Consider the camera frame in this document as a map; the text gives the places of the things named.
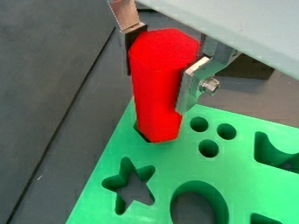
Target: dark floor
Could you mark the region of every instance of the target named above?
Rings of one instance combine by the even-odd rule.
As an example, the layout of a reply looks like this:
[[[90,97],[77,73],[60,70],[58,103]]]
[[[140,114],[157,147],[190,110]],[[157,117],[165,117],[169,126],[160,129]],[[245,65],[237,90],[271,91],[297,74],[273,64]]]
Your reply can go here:
[[[105,5],[0,0],[0,223],[12,217],[113,30]]]
[[[140,14],[150,29],[177,27],[193,37],[200,36],[158,13]],[[132,95],[130,80],[121,73],[120,58],[117,33],[113,32],[50,142],[12,223],[57,224],[64,223],[69,216]],[[212,97],[202,95],[200,104],[299,127],[297,80],[279,72],[269,80],[228,77],[218,77],[218,80],[217,94]],[[197,221],[194,207],[206,212],[201,212],[205,215],[202,223],[213,223],[204,199],[182,197],[177,199],[178,212],[173,214],[178,216],[176,223],[188,223],[186,219]]]

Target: bolt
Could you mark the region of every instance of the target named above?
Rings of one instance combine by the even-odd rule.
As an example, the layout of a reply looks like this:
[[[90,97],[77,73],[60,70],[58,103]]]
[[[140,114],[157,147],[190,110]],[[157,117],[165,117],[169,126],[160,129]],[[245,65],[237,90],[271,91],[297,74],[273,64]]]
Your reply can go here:
[[[200,83],[200,91],[208,95],[214,95],[218,87],[220,82],[212,77]]]

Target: green shape sorter board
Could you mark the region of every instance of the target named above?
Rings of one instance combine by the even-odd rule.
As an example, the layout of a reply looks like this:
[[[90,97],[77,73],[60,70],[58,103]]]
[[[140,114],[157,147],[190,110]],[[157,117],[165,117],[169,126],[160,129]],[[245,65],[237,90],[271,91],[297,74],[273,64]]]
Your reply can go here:
[[[218,224],[299,223],[299,129],[196,105],[176,140],[148,143],[133,100],[116,126],[68,224],[173,223],[181,193],[208,200]],[[153,204],[125,207],[116,189],[134,170]]]

